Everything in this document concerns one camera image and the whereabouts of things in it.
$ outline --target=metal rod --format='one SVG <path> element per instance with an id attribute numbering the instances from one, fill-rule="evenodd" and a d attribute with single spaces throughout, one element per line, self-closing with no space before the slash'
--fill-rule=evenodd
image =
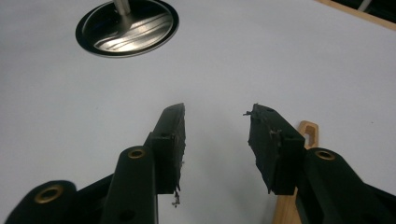
<path id="1" fill-rule="evenodd" d="M 367 7 L 370 5 L 372 0 L 364 0 L 358 8 L 358 11 L 365 11 Z"/>
<path id="2" fill-rule="evenodd" d="M 131 12 L 129 0 L 113 0 L 113 2 L 121 16 L 126 16 Z"/>

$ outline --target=shiny metal dish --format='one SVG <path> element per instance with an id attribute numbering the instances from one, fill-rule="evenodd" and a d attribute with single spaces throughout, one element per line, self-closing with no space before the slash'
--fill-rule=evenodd
<path id="1" fill-rule="evenodd" d="M 130 0 L 131 12 L 121 15 L 113 2 L 85 15 L 76 29 L 78 43 L 87 51 L 107 57 L 129 57 L 153 50 L 177 30 L 178 15 L 168 4 Z"/>

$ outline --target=wooden handle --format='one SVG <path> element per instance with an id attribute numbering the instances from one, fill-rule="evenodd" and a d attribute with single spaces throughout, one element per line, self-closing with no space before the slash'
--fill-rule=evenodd
<path id="1" fill-rule="evenodd" d="M 316 123 L 303 120 L 298 127 L 298 132 L 305 137 L 305 148 L 318 147 L 319 126 Z M 297 189 L 294 195 L 279 195 L 276 201 L 273 224 L 301 224 L 300 216 L 296 207 Z"/>

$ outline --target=white tabletop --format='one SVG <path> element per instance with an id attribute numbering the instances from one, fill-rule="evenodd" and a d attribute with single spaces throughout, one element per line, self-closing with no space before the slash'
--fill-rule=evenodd
<path id="1" fill-rule="evenodd" d="M 0 219 L 55 179 L 81 189 L 142 145 L 161 112 L 186 106 L 181 205 L 161 223 L 270 223 L 248 146 L 254 103 L 320 128 L 363 181 L 396 194 L 396 33 L 311 0 L 166 0 L 176 35 L 108 59 L 75 39 L 104 2 L 0 1 Z"/>

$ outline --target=white table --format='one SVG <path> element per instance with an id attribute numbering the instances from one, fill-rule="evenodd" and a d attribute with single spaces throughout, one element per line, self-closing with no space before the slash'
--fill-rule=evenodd
<path id="1" fill-rule="evenodd" d="M 396 33 L 315 1 L 167 0 L 176 35 L 125 59 L 75 39 L 104 2 L 0 2 L 0 219 L 54 179 L 78 189 L 142 145 L 162 110 L 186 106 L 181 205 L 161 223 L 269 223 L 276 197 L 248 146 L 254 103 L 320 128 L 368 184 L 396 194 Z"/>

